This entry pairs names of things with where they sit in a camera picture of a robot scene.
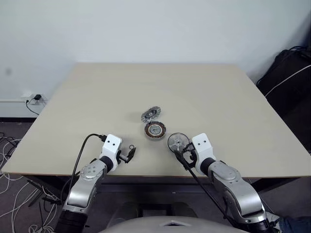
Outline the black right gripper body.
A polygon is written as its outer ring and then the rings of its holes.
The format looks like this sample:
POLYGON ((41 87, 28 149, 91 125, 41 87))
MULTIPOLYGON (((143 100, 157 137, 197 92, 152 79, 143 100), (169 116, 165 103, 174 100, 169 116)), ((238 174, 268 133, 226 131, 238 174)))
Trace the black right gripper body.
POLYGON ((188 153, 185 155, 185 159, 183 159, 183 166, 185 170, 189 170, 191 168, 195 168, 197 162, 197 154, 194 150, 184 150, 188 153))

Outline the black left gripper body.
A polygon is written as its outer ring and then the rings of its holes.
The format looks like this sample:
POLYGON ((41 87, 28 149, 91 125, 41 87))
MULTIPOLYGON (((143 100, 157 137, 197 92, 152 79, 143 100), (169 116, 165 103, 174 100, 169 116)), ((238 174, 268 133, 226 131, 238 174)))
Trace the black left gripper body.
POLYGON ((128 162, 129 162, 129 158, 128 158, 127 156, 123 155, 123 154, 121 153, 121 150, 119 150, 119 151, 117 152, 116 160, 117 160, 118 165, 121 163, 121 161, 124 161, 125 163, 128 163, 128 162))

